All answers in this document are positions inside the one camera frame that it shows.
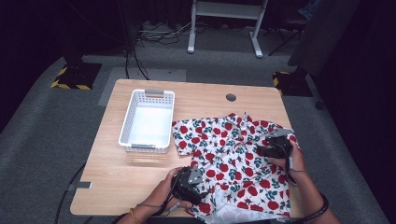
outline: floral shirt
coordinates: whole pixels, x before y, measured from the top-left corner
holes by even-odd
[[[205,223],[290,218],[285,172],[257,150],[268,146],[265,136],[277,128],[282,127],[248,114],[174,121],[179,155],[192,154],[191,168],[198,164],[204,180],[194,189],[208,192],[190,213]]]

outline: wrist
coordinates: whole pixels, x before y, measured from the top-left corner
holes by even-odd
[[[294,180],[309,178],[309,174],[305,170],[293,170],[290,169],[290,175]]]
[[[139,220],[140,223],[144,223],[149,217],[155,214],[158,208],[147,207],[147,206],[137,206],[134,208],[134,215]]]

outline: bracelet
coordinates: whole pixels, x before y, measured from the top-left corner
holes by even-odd
[[[132,219],[134,220],[134,223],[136,224],[140,224],[139,220],[136,218],[136,216],[134,215],[134,209],[131,208],[129,209],[129,214],[131,214]]]
[[[329,201],[327,200],[326,196],[324,196],[321,192],[319,194],[320,194],[320,196],[323,199],[322,207],[316,213],[314,213],[312,215],[309,215],[307,217],[303,217],[301,219],[298,219],[297,221],[291,222],[292,224],[305,223],[308,220],[311,220],[311,219],[316,218],[316,217],[320,217],[321,215],[323,215],[323,213],[325,213],[327,211],[327,209],[329,208]]]

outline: gray carpet floor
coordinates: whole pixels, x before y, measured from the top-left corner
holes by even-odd
[[[164,76],[166,71],[178,71],[171,79],[273,87],[273,72],[294,71],[287,61],[297,40],[268,57],[281,39],[278,32],[260,32],[264,57],[257,59],[248,39],[250,30],[207,29],[197,35],[193,54],[187,53],[188,35],[169,45],[138,41],[136,56],[153,79],[166,79],[162,71]],[[0,223],[53,223],[71,177],[87,160],[111,83],[125,78],[125,59],[119,51],[110,50],[86,55],[83,61],[102,64],[93,90],[50,88],[64,66],[61,58],[37,80],[1,133]],[[131,74],[137,71],[134,60],[129,68]],[[320,96],[309,77],[307,82],[313,97],[282,99],[304,150],[309,174],[342,223],[388,223],[332,117],[326,109],[315,109]],[[72,199],[73,192],[68,192],[60,223],[84,223],[87,219],[70,213]],[[90,223],[110,223],[113,218],[94,217]]]

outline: white plastic basket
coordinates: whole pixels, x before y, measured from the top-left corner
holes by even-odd
[[[134,90],[119,144],[127,151],[166,153],[174,105],[175,93],[172,91]]]

